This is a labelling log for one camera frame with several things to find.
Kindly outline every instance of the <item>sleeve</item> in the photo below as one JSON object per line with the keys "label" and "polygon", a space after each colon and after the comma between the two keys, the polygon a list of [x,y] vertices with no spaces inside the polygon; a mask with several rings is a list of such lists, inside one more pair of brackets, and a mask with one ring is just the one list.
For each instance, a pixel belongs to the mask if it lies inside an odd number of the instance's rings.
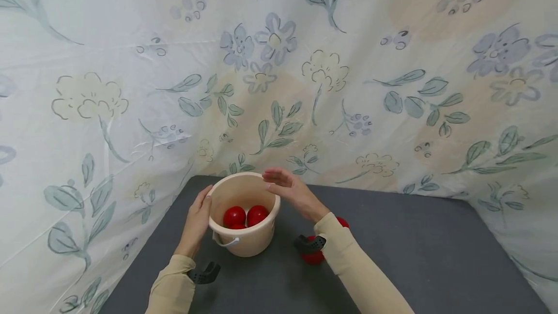
{"label": "sleeve", "polygon": [[361,313],[414,314],[403,295],[333,213],[316,223],[314,229],[317,235],[326,238],[324,257]]}
{"label": "sleeve", "polygon": [[186,272],[195,266],[190,257],[173,255],[151,287],[146,314],[187,314],[195,284]]}

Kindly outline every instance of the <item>bucket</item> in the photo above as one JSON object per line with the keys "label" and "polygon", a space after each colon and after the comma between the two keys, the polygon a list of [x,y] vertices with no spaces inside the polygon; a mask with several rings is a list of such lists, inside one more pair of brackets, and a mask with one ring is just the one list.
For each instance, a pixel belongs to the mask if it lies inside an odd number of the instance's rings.
{"label": "bucket", "polygon": [[[213,240],[236,256],[255,256],[271,243],[280,197],[265,190],[267,184],[259,173],[241,172],[223,178],[209,191],[212,197],[209,227],[213,229]],[[246,229],[223,226],[223,215],[229,208],[239,206],[248,212],[254,205],[262,205],[269,211],[263,221]]]}

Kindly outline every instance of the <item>table surface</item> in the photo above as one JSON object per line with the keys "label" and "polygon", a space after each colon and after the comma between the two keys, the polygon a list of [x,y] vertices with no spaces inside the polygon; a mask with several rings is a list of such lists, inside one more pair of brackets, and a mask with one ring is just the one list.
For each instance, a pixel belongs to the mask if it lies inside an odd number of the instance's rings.
{"label": "table surface", "polygon": [[[151,285],[182,232],[188,207],[217,177],[192,178],[166,213],[100,314],[142,314]],[[463,201],[310,186],[345,218],[363,250],[396,285],[416,314],[549,313],[477,213]],[[198,285],[191,314],[359,313],[327,263],[305,264],[293,247],[311,223],[283,203],[269,247],[239,258],[211,240],[201,242],[198,267],[222,269]]]}

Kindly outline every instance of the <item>black clip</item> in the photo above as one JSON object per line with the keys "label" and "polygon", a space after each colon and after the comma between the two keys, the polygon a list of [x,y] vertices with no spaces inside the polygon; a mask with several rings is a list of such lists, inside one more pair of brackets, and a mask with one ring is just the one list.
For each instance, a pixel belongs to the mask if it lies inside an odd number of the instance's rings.
{"label": "black clip", "polygon": [[313,254],[322,250],[326,245],[326,239],[321,236],[316,236],[314,240],[309,240],[304,235],[299,235],[294,240],[294,248],[302,254]]}
{"label": "black clip", "polygon": [[192,279],[194,284],[210,284],[217,278],[221,266],[215,262],[209,262],[204,271],[197,271],[195,269],[188,270],[186,275]]}

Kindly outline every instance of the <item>curtain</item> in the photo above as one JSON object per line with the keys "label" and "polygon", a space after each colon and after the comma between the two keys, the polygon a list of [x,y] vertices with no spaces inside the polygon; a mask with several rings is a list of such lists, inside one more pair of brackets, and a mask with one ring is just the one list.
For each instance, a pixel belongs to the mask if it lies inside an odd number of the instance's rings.
{"label": "curtain", "polygon": [[558,312],[557,12],[0,0],[4,312],[99,313],[190,177],[269,166],[468,201]]}

